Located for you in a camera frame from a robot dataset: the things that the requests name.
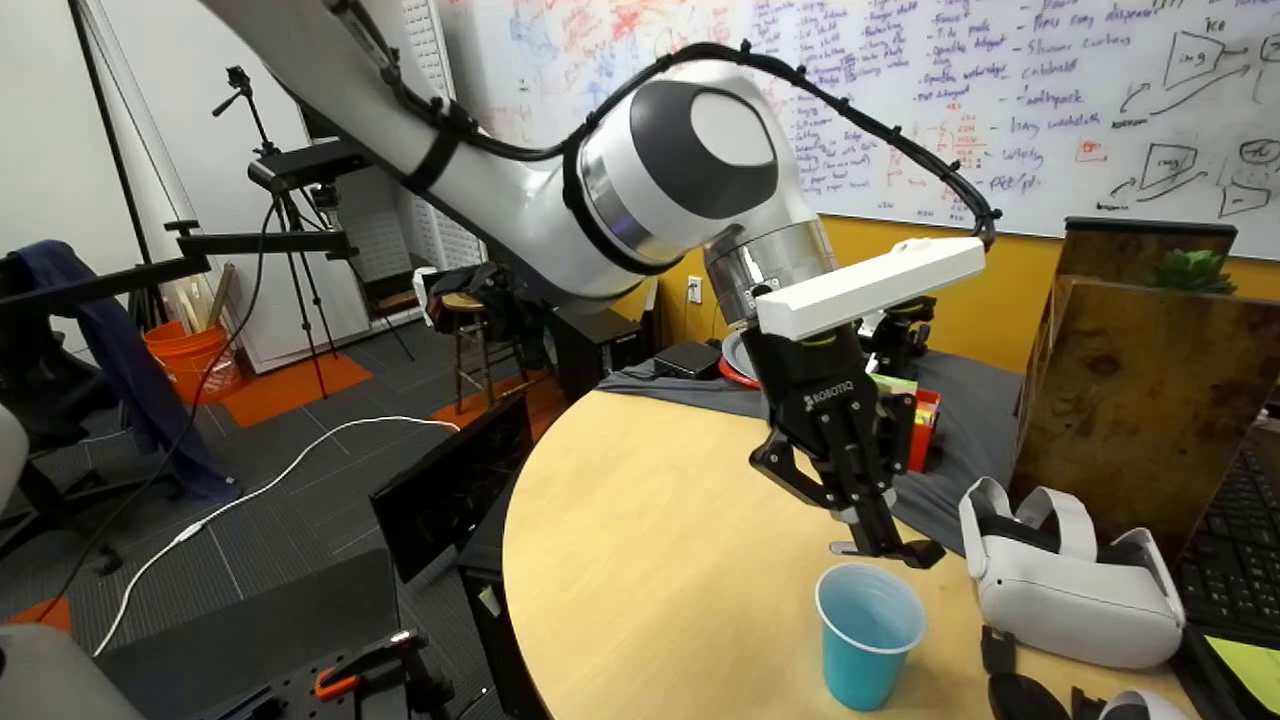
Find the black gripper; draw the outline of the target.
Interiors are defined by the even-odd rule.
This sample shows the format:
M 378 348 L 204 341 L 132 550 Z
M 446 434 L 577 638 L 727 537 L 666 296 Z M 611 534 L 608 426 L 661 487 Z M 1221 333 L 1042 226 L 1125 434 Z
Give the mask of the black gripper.
M 893 558 L 902 543 L 886 494 L 893 470 L 877 443 L 877 380 L 854 327 L 816 341 L 745 333 L 763 388 L 768 436 L 748 466 L 800 506 L 857 512 L 857 550 Z

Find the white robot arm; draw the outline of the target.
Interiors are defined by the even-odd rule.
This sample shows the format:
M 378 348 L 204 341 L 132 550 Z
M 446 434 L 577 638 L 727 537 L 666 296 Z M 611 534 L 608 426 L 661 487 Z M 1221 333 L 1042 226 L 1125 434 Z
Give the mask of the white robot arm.
M 294 101 L 488 242 L 540 302 L 618 302 L 703 257 L 763 388 L 768 436 L 752 470 L 845 520 L 860 558 L 906 550 L 857 327 L 833 320 L 783 336 L 763 320 L 780 293 L 836 273 L 760 91 L 788 73 L 780 59 L 688 44 L 641 67 L 562 141 L 518 143 L 410 81 L 401 48 L 359 0 L 199 4 Z

